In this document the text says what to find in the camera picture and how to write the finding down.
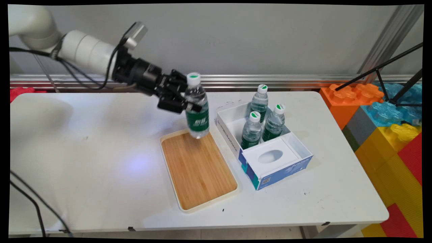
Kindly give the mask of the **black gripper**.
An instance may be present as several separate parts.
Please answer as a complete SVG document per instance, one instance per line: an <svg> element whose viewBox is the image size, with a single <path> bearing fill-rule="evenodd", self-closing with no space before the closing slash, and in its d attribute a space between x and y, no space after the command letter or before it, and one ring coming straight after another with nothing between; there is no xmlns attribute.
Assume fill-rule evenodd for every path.
<svg viewBox="0 0 432 243"><path fill-rule="evenodd" d="M115 87L114 90L136 90L145 95L156 95L159 98L157 107L169 112L181 114L187 112L201 112L202 106L186 100L179 93L170 90L186 90L187 77L176 69L170 74L163 74L162 69L141 58L133 58L131 54L117 55L114 65L114 81L124 83L125 86Z"/></svg>

